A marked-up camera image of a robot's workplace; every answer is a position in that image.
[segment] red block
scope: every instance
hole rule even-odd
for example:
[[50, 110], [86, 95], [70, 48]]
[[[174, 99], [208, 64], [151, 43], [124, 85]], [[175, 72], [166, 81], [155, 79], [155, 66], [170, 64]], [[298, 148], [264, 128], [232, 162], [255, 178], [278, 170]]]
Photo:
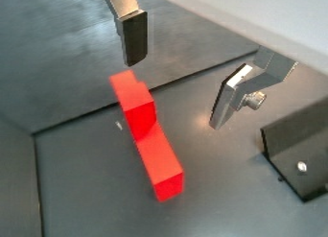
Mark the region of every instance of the red block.
[[158, 122], [136, 145], [156, 198], [166, 201], [183, 190], [183, 169]]
[[111, 76], [111, 83], [148, 171], [156, 198], [159, 201], [166, 201], [183, 190], [183, 168], [156, 121], [154, 99], [146, 84], [136, 81], [131, 70]]

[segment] bolt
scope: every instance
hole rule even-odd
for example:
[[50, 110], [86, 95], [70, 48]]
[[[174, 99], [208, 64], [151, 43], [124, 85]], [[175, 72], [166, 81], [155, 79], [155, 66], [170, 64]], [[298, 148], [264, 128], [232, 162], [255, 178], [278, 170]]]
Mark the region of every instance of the bolt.
[[307, 166], [307, 163], [304, 161], [300, 161], [298, 163], [298, 169], [299, 169], [300, 172], [307, 172], [308, 166]]
[[262, 107], [262, 104], [267, 98], [267, 95], [258, 91], [246, 96], [246, 105], [250, 106], [254, 110], [258, 110]]

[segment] gray table surface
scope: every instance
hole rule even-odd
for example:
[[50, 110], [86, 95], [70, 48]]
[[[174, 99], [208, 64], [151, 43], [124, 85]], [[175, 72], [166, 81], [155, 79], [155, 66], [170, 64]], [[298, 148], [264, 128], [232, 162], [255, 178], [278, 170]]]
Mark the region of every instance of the gray table surface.
[[[148, 58], [134, 68], [155, 87], [254, 50], [256, 44], [166, 0], [148, 11]], [[126, 69], [106, 0], [0, 0], [0, 111], [28, 132], [115, 101]]]
[[34, 138], [0, 120], [0, 236], [42, 237]]
[[266, 160], [260, 128], [328, 95], [328, 78], [300, 65], [220, 130], [208, 125], [235, 60], [152, 91], [186, 172], [182, 195], [155, 200], [119, 107], [36, 136], [46, 234], [62, 236], [328, 235], [328, 197], [303, 204]]

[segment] metal bracket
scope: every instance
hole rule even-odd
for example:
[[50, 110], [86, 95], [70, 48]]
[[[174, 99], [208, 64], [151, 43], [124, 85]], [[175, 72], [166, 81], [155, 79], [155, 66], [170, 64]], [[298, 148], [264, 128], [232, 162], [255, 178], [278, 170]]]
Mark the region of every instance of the metal bracket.
[[283, 82], [296, 65], [294, 59], [260, 46], [254, 62], [243, 64], [222, 83], [211, 117], [216, 130], [242, 107], [260, 108], [267, 95], [259, 90]]
[[264, 155], [303, 201], [328, 192], [328, 97], [262, 128]]
[[148, 13], [139, 8], [138, 0], [106, 0], [115, 15], [124, 62], [132, 66], [148, 54]]

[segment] black metal plate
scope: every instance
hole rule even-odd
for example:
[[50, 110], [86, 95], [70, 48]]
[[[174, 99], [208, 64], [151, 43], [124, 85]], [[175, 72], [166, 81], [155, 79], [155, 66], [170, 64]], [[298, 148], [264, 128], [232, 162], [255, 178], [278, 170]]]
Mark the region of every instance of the black metal plate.
[[0, 120], [0, 235], [42, 237], [34, 139]]
[[[262, 129], [266, 155], [308, 201], [328, 191], [328, 98]], [[302, 172], [298, 163], [306, 162]]]
[[[156, 87], [256, 45], [166, 0], [148, 12], [148, 57], [134, 66]], [[127, 69], [106, 0], [0, 0], [0, 110], [30, 132], [116, 101], [108, 77]]]
[[243, 109], [214, 130], [216, 91], [244, 60], [152, 91], [186, 171], [184, 192], [164, 203], [154, 197], [119, 107], [38, 135], [48, 237], [328, 236], [328, 198], [303, 204], [279, 182], [259, 132], [327, 95], [328, 78], [300, 66], [267, 89], [258, 111]]

